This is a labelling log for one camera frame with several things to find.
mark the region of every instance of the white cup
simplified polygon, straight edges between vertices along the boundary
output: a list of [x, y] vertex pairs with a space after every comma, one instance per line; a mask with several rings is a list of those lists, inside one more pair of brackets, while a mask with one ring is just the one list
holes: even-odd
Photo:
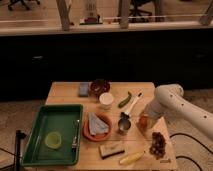
[[103, 109], [110, 109], [112, 107], [112, 103], [114, 101], [114, 97], [111, 93], [103, 93], [99, 97], [99, 101], [101, 103], [101, 107]]

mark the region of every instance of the green cucumber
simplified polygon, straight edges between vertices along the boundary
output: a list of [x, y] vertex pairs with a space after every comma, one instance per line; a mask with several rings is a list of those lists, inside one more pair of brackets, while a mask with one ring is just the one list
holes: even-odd
[[130, 92], [128, 91], [128, 97], [127, 97], [126, 99], [122, 100], [122, 101], [118, 104], [118, 107], [119, 107], [119, 108], [124, 107], [124, 106], [130, 101], [131, 98], [132, 98], [132, 93], [130, 93]]

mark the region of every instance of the black cabinet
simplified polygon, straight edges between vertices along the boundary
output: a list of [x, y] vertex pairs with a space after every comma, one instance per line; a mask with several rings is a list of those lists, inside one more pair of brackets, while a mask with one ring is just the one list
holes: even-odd
[[212, 29], [0, 37], [0, 99], [45, 98], [53, 81], [213, 86]]

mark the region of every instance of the sponge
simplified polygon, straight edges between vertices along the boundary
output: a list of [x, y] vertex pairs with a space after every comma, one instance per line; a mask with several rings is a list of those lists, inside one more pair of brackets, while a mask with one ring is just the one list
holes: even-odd
[[116, 141], [110, 144], [101, 145], [99, 150], [102, 159], [125, 152], [123, 141]]

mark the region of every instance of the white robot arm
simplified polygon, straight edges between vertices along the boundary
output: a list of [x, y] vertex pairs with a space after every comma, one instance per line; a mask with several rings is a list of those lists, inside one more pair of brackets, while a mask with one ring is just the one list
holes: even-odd
[[158, 86], [154, 94], [155, 98], [144, 110], [150, 119], [157, 121], [166, 108], [172, 109], [213, 141], [213, 114], [184, 100], [180, 85]]

